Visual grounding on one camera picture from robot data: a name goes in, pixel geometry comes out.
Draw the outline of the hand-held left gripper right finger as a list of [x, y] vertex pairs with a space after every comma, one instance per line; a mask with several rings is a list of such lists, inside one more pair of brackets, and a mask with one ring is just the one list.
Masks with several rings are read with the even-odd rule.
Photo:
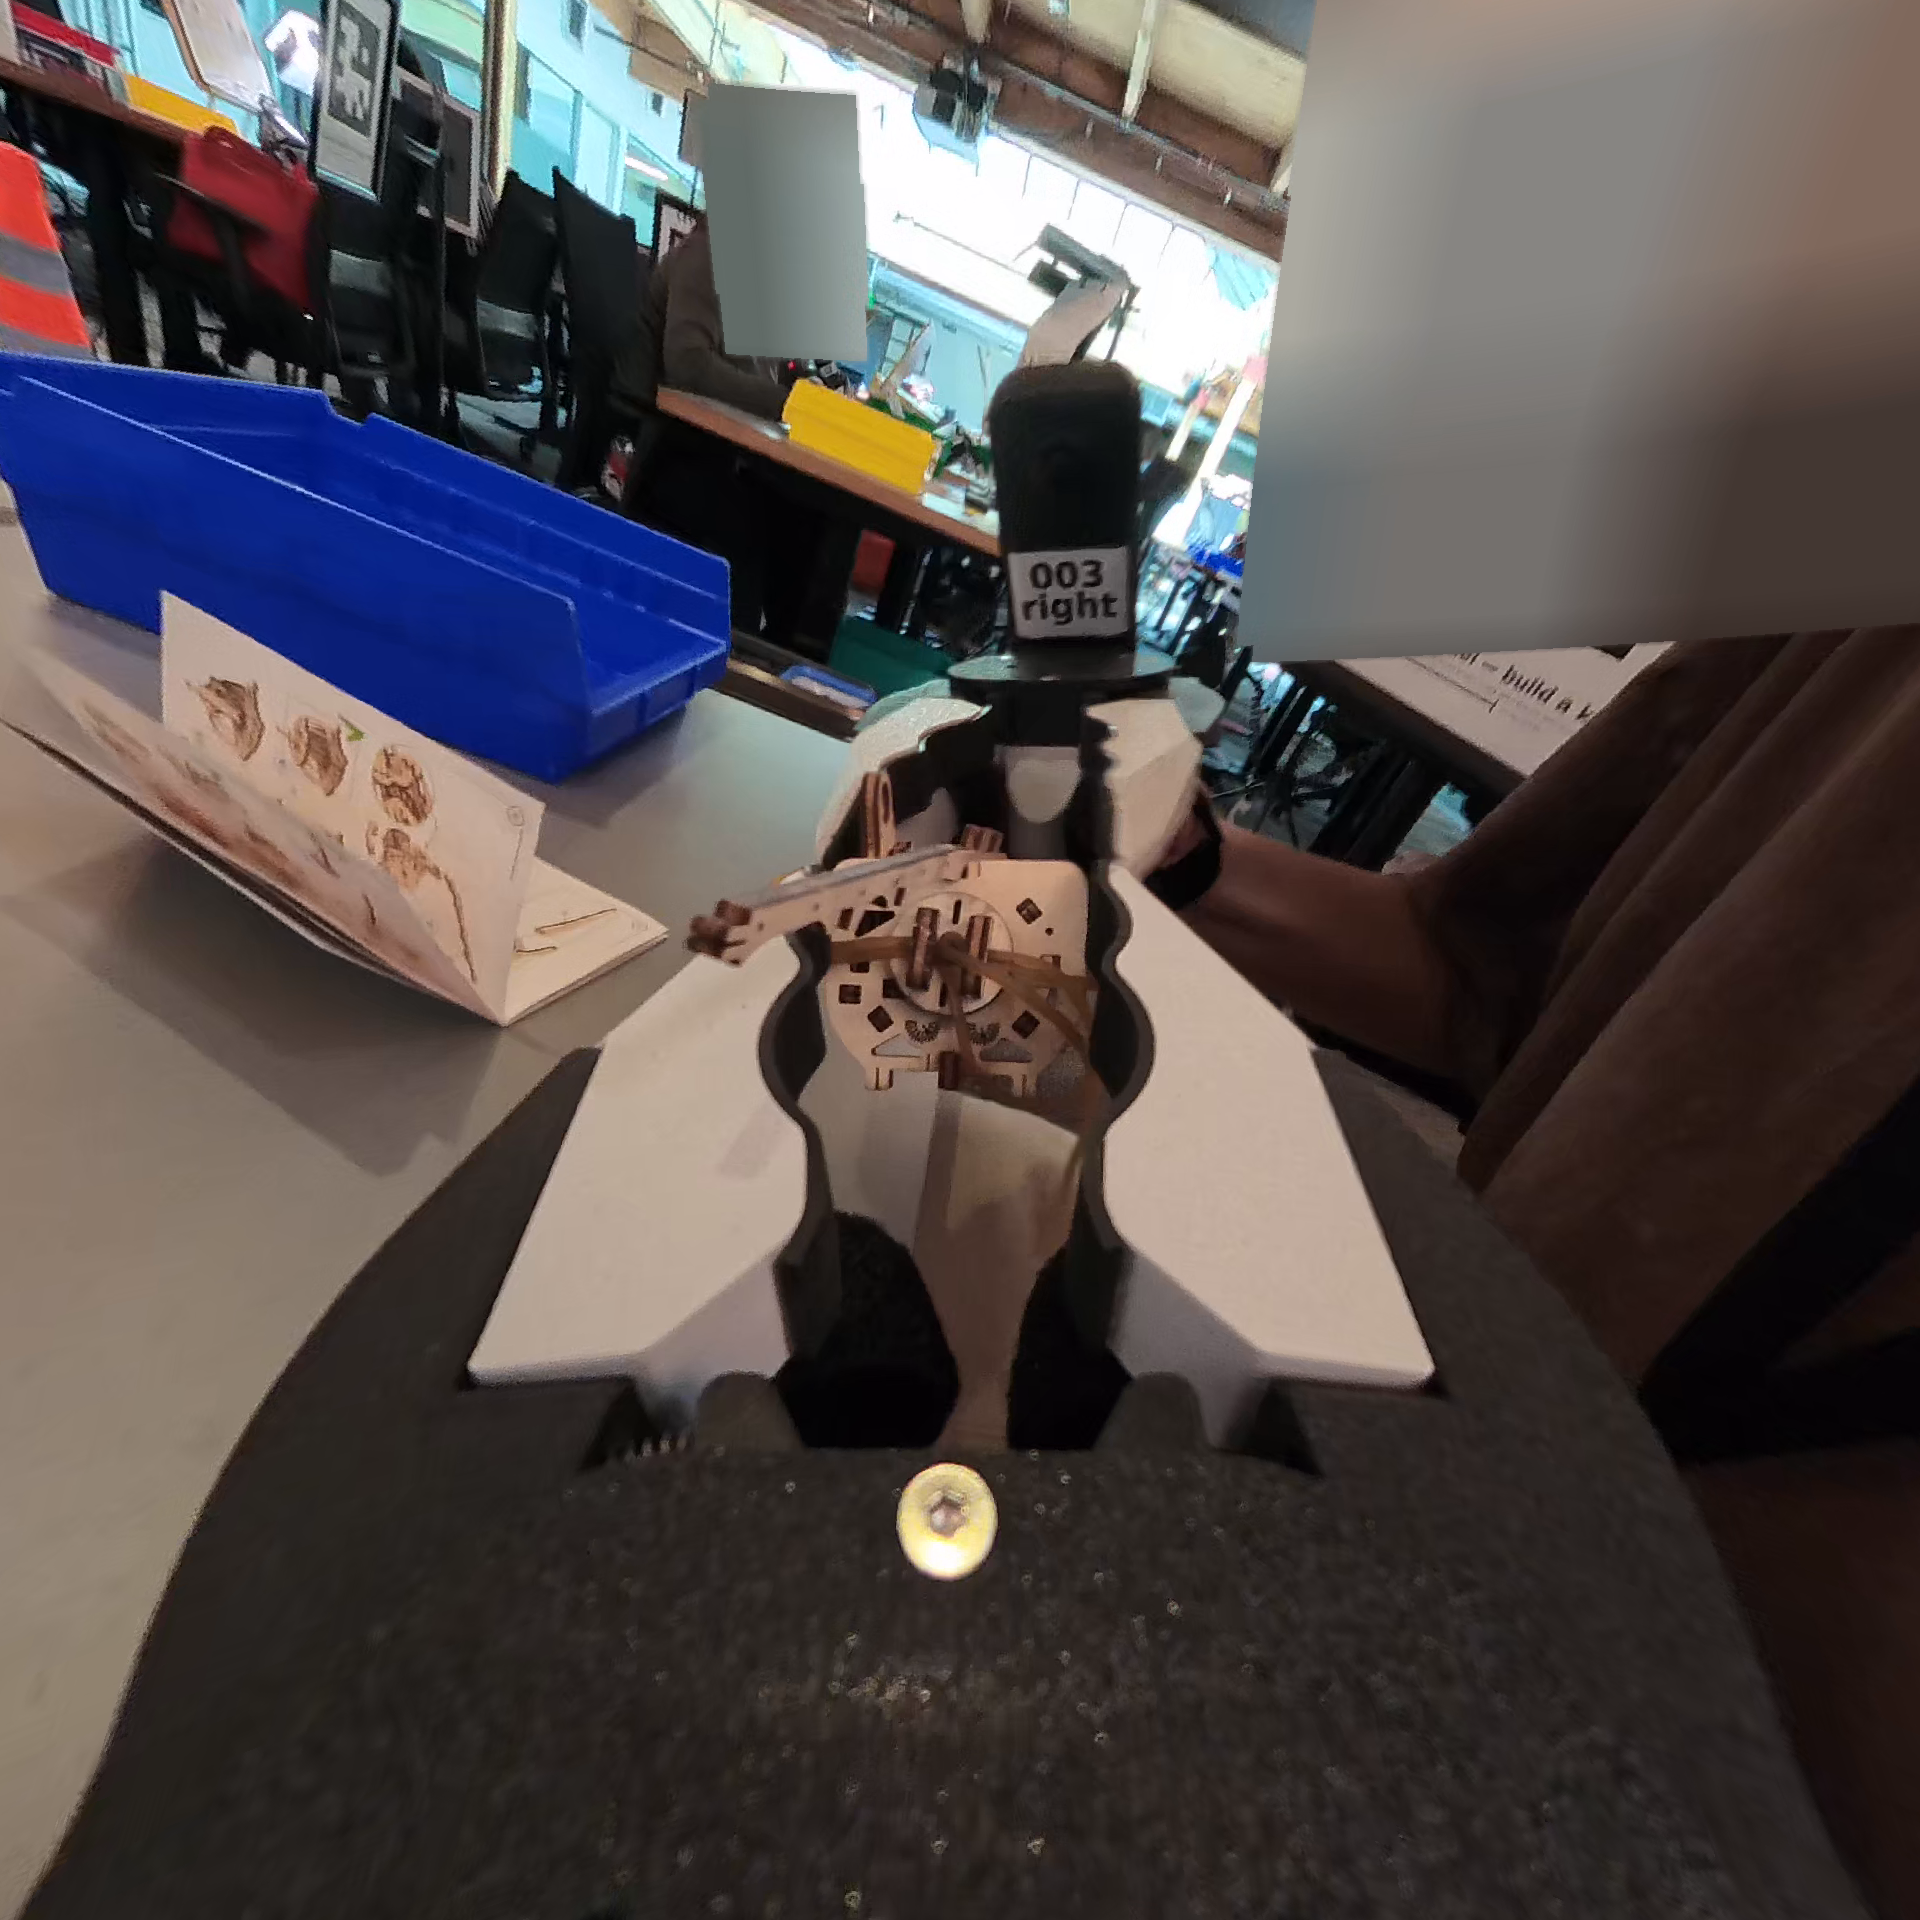
[[1434, 1358], [1311, 1044], [1140, 878], [1105, 879], [1144, 1023], [1102, 1140], [1108, 1349], [1181, 1379], [1212, 1441], [1242, 1439], [1274, 1382], [1423, 1392]]

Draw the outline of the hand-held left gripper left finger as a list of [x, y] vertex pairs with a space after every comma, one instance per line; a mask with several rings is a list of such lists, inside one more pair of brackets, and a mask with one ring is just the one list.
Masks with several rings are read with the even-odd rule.
[[694, 957], [597, 1047], [492, 1313], [477, 1383], [623, 1379], [659, 1420], [817, 1353], [842, 1307], [820, 1131], [821, 940]]

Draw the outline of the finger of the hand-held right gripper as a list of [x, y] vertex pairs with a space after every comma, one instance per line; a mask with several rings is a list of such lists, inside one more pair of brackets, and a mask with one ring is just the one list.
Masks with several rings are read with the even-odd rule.
[[1094, 762], [1094, 844], [1144, 881], [1192, 815], [1202, 744], [1167, 692], [1084, 710]]
[[817, 821], [817, 870], [936, 847], [995, 856], [995, 731], [982, 705], [910, 695], [853, 733]]

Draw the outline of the wooden model assembly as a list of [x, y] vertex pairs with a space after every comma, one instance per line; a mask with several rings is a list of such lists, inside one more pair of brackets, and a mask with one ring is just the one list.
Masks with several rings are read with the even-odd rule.
[[865, 772], [825, 874], [875, 870], [827, 910], [827, 1029], [870, 1091], [910, 1073], [945, 1091], [1035, 1099], [1092, 1040], [1089, 881], [1071, 861], [1011, 857], [995, 827], [902, 827], [894, 781]]

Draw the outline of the wooden strip part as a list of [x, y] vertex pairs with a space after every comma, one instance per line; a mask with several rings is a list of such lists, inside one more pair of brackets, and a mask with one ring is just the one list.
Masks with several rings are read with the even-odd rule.
[[954, 892], [1001, 857], [993, 850], [936, 844], [797, 874], [747, 899], [722, 899], [696, 915], [684, 948], [738, 965], [757, 948], [805, 927], [820, 927], [829, 940], [851, 940], [864, 915], [875, 913], [879, 925], [889, 924], [907, 903]]

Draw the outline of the person's right forearm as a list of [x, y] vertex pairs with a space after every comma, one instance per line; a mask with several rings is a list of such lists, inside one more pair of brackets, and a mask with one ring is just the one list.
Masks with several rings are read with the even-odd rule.
[[1475, 1115], [1473, 1016], [1408, 876], [1217, 829], [1190, 927], [1313, 1038], [1451, 1113]]

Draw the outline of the green plastic crate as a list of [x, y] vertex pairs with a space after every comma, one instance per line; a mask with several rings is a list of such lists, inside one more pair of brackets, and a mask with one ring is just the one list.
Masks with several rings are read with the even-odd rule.
[[949, 665], [952, 658], [937, 644], [862, 614], [845, 614], [827, 647], [827, 671], [875, 697], [948, 683]]

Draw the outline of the yellow plastic bin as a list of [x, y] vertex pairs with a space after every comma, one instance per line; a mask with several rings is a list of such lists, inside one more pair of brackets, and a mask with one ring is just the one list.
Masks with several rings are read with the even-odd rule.
[[926, 428], [813, 379], [788, 387], [779, 419], [788, 443], [912, 496], [926, 489], [937, 457]]

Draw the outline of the wooden background table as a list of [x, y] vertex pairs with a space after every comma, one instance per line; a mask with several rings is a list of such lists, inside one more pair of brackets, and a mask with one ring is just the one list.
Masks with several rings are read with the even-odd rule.
[[802, 475], [829, 492], [862, 502], [874, 523], [907, 528], [902, 540], [943, 541], [982, 558], [1000, 560], [998, 520], [992, 509], [972, 511], [937, 492], [907, 492], [804, 443], [794, 443], [784, 426], [733, 407], [722, 400], [659, 387], [655, 409], [680, 419], [761, 463]]

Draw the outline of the black chair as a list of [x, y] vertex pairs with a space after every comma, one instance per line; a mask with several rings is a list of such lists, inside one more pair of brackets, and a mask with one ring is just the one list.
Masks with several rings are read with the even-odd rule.
[[549, 194], [508, 169], [475, 253], [471, 344], [482, 391], [496, 400], [537, 400], [532, 454], [559, 422], [557, 377], [557, 213]]
[[565, 306], [567, 413], [556, 484], [580, 493], [600, 482], [618, 432], [639, 423], [637, 338], [649, 262], [633, 220], [549, 176]]

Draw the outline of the person's brown clothing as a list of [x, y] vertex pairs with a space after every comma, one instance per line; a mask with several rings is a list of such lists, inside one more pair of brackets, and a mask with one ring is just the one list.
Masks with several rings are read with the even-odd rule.
[[1917, 646], [1672, 646], [1411, 884], [1459, 1173], [1627, 1379], [1915, 1090]]

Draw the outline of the folded instruction booklet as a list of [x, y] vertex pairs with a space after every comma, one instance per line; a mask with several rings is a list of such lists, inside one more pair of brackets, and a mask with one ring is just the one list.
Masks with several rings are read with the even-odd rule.
[[537, 798], [171, 593], [155, 685], [42, 644], [3, 723], [314, 946], [508, 1028], [663, 944], [540, 856]]

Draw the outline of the blue plastic bin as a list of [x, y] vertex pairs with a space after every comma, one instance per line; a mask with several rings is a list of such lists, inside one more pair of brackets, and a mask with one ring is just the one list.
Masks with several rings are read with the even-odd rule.
[[317, 391], [5, 352], [1, 465], [58, 597], [174, 595], [548, 783], [725, 670], [722, 558]]

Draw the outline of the red chair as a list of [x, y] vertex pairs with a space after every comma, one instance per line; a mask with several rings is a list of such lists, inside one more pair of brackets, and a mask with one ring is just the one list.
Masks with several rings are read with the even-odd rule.
[[191, 132], [157, 180], [155, 243], [238, 313], [317, 311], [322, 188], [223, 123]]

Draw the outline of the orange traffic cone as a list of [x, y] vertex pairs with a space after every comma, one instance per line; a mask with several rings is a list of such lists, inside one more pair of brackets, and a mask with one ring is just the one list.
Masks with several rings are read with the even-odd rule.
[[1, 352], [93, 360], [36, 160], [1, 143]]

